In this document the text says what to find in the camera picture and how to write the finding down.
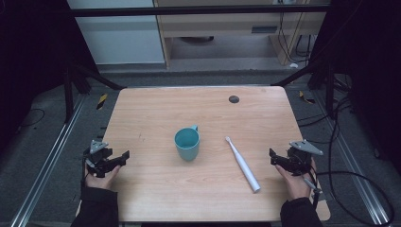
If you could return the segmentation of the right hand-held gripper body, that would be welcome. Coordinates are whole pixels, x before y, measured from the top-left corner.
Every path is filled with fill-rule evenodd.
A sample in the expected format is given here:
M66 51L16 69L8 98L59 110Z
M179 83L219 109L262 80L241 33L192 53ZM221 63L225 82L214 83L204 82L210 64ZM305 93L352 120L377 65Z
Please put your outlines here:
M284 169L294 176L306 174L311 169L311 158L313 155L323 155L323 151L316 148L307 140L292 141L289 143L288 160Z

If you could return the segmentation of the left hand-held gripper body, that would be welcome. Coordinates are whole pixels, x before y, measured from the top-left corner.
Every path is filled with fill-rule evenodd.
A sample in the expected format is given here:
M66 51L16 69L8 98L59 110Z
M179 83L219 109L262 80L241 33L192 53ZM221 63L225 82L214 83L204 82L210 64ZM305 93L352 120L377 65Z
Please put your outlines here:
M109 161L108 157L103 156L103 149L107 146L107 142L93 140L83 152L83 163L87 166L88 171L98 178L104 178L107 173L107 170L102 167Z

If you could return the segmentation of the white electric toothbrush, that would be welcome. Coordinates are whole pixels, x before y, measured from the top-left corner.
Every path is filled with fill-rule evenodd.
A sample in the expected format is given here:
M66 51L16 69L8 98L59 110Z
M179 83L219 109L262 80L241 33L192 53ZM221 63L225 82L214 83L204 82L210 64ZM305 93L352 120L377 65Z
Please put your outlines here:
M254 177L251 169L249 168L248 164L246 163L245 159L242 157L240 152L236 149L234 143L232 142L231 138L229 136L225 137L225 140L229 144L230 148L232 149L232 152L235 156L235 159L243 172L246 180L248 181L253 193L257 193L260 190L260 185L257 181L257 179Z

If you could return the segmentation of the teal cup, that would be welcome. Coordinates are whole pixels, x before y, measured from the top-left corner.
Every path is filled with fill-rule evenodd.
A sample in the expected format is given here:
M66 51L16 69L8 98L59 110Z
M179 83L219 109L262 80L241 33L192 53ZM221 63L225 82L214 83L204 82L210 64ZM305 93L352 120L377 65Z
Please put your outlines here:
M174 142L180 157L187 162L195 160L199 153L200 140L197 125L177 131Z

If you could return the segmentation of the person's left hand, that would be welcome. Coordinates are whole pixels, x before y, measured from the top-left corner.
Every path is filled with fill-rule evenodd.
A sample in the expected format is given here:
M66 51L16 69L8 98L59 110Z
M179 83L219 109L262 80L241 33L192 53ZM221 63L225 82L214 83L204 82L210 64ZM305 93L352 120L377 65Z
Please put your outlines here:
M104 178L98 178L97 176L91 174L88 169L85 169L85 185L88 187L110 190L120 168L121 166L116 166L111 172L108 172Z

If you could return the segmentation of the person's right hand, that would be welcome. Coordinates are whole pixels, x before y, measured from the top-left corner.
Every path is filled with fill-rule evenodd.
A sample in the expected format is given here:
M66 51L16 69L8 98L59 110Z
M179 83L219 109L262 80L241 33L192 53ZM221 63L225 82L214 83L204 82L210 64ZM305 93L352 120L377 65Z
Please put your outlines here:
M284 178L288 190L288 200L294 201L301 198L309 198L312 190L312 177L306 173L302 176L292 176L281 166L276 165L276 170Z

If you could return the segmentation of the yellow black tape strip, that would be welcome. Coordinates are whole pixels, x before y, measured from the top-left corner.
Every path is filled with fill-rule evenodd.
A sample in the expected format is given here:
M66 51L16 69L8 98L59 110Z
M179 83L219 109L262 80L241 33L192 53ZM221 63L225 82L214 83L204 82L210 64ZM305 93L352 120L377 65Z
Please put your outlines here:
M98 101L98 103L97 103L97 105L96 105L96 109L97 109L97 110L101 110L101 109L102 109L102 107L104 106L104 103L105 103L107 97L108 97L108 94L102 94L102 95L100 96L99 101Z
M300 91L299 92L299 97L302 99L304 102L309 103L309 104L315 104L315 98L313 94L310 91Z

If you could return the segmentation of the black metal stand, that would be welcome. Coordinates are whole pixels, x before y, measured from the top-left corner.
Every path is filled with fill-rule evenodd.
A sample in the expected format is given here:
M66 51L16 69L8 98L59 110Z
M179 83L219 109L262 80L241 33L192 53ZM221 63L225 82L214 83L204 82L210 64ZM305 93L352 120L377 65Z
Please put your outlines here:
M92 87L87 78L94 79L113 90L125 89L125 86L118 85L104 77L98 72L84 67L76 62L70 61L63 73L63 87L65 99L65 123L68 123L74 113L73 87L78 89L80 94L89 94Z
M285 87L292 81L299 79L300 77L310 74L307 86L312 89L318 89L325 84L325 110L329 116L334 119L334 67L329 61L314 60L311 61L308 66L298 70L286 79L282 79L272 84L272 86Z

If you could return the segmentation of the black curtain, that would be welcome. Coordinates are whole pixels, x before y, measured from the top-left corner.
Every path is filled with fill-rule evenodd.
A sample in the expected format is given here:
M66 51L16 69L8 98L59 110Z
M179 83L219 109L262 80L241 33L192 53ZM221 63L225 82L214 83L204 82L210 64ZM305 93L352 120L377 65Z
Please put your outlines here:
M401 0L330 0L312 57L352 79L378 149L401 175Z
M0 0L0 155L37 95L63 84L71 62L96 71L67 0Z

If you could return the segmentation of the white cabinet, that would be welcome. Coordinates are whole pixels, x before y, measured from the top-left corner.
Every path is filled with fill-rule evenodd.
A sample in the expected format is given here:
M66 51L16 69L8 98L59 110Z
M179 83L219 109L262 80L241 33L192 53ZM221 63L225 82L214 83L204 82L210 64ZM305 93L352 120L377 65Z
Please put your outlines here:
M152 0L67 0L71 9L153 8ZM155 16L77 17L97 65L164 63Z

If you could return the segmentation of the light wooden desk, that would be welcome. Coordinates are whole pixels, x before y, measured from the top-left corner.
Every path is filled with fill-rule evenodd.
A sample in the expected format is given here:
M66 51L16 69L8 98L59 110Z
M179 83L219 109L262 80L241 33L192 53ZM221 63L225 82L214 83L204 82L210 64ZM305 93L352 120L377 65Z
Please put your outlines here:
M317 5L329 0L152 0L156 7L244 6L244 5ZM323 24L323 12L241 13L160 15L157 17L161 37L225 35L268 36L278 61L292 61L298 39L317 35Z

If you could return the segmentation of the black horizontal bar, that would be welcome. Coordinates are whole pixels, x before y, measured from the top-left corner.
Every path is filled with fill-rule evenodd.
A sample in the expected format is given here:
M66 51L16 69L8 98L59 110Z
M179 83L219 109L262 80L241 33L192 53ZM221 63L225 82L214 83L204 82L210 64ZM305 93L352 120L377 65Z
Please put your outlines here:
M158 7L126 9L69 9L63 14L74 17L107 16L150 16L150 15L191 15L191 14L235 14L235 13L284 13L284 12L325 12L330 4L317 5L244 5L244 6L195 6Z

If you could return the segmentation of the aluminium floor rail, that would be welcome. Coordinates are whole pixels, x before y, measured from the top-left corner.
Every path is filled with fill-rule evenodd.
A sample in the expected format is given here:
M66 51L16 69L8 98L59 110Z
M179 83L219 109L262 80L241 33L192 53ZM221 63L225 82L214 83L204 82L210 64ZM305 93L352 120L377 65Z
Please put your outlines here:
M325 110L324 96L319 92L313 92L317 105L321 108L323 114L326 114L325 121L331 129L331 137L329 140L328 149L328 171L326 175L329 178L330 190L333 200L339 205L339 207L352 218L358 222L368 225L370 227L392 227L394 218L393 206L387 198L387 195L381 191L382 197L386 200L390 213L387 214L382 203L379 201L375 191L379 191L380 188L374 184L369 178L367 178L357 163L354 155L351 153L342 133L340 132L340 126L338 121L338 111L334 109L335 118L332 119ZM345 170L333 170L332 169L332 154L333 148L336 148L338 154L341 156L346 169ZM354 182L359 196L361 197L367 212L369 213L372 222L359 218L356 214L352 213L341 201L338 199L335 187L332 183L333 175L349 175Z
M52 146L52 149L49 151L44 164L39 171L33 185L28 191L24 202L18 209L14 218L12 219L9 227L26 227L33 210L35 209L39 198L44 192L44 188L48 182L48 179L53 172L53 169L56 163L59 160L61 152L63 151L65 144L76 125L78 117L81 113L82 106L87 99L87 95L78 95L77 103L73 106L73 113L70 119L63 124L61 131Z

